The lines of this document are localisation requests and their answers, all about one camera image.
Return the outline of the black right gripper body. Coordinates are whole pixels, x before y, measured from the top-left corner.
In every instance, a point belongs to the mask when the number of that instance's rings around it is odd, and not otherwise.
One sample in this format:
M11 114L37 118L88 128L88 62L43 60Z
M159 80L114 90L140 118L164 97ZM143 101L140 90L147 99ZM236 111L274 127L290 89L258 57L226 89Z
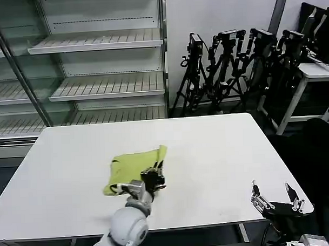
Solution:
M261 212L265 219L278 220L283 218L297 218L303 216L299 210L292 210L293 205L290 203L271 202L274 208L264 208Z

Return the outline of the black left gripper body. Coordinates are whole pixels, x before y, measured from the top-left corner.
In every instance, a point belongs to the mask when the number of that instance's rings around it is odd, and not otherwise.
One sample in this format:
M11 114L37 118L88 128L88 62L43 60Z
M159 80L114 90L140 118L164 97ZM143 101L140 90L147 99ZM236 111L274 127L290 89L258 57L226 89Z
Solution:
M155 193L156 191L166 187L165 177L159 177L156 172L148 173L148 175L142 175L141 179L145 183L145 188L149 193Z

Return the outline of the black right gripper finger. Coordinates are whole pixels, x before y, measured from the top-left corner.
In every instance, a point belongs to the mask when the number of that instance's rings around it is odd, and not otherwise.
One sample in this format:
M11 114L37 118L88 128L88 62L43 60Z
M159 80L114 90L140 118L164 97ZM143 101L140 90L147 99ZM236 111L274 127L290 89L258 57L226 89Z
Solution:
M297 192L287 182L285 183L285 188L292 203L292 210L296 212L303 211L305 199L300 199Z
M260 193L259 187L255 179L253 179L252 181L251 202L257 210L274 209L274 205L266 198L264 198L264 196Z

